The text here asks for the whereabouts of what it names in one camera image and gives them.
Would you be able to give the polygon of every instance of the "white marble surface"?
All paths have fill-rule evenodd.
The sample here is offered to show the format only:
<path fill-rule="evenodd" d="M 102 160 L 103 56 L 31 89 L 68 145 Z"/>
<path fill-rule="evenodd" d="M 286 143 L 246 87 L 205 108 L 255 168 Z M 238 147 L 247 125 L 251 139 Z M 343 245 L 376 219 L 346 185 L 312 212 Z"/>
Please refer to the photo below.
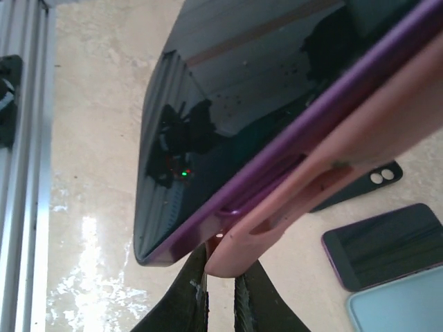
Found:
<path fill-rule="evenodd" d="M 180 7 L 95 0 L 58 10 L 47 331 L 129 331 L 181 267 L 141 268 L 132 253 L 141 107 Z M 301 218 L 263 256 L 313 332 L 352 330 L 322 233 L 416 202 L 443 220 L 442 140 L 439 132 L 399 158 L 397 184 Z M 233 281 L 210 278 L 208 289 L 209 331 L 233 331 Z"/>

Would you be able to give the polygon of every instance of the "purple smartphone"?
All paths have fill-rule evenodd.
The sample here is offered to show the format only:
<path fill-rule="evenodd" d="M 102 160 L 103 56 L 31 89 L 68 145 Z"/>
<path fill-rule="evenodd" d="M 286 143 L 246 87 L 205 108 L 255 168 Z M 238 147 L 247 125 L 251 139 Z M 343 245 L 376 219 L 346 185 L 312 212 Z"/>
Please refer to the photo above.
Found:
<path fill-rule="evenodd" d="M 443 0 L 187 0 L 143 107 L 137 261 L 170 265 L 232 227 L 442 17 Z"/>
<path fill-rule="evenodd" d="M 443 264 L 443 226 L 422 203 L 330 230 L 322 242 L 352 292 Z"/>

